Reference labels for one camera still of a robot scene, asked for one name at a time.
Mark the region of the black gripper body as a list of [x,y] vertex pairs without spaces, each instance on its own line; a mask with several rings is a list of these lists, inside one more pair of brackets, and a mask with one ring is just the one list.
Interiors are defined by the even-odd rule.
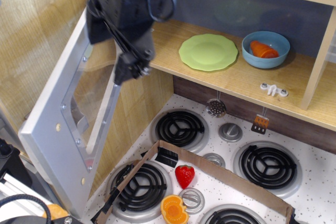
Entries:
[[150,34],[153,19],[146,0],[96,0],[108,13],[113,39],[123,52],[151,61],[154,45]]

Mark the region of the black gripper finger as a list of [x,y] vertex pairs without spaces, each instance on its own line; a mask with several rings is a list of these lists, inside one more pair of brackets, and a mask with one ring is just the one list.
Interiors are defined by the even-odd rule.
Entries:
[[98,1],[88,0],[86,20],[88,37],[92,45],[113,38],[113,33],[108,23],[108,13]]
[[123,52],[118,56],[114,67],[114,83],[122,85],[130,79],[137,79],[149,74],[149,61],[138,58],[131,52]]

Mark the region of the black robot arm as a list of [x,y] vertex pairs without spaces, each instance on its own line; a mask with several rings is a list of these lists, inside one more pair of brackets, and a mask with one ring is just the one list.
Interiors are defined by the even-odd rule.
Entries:
[[121,48],[114,82],[121,85],[148,73],[155,56],[152,26],[170,19],[176,0],[88,0],[87,30],[90,43],[113,38]]

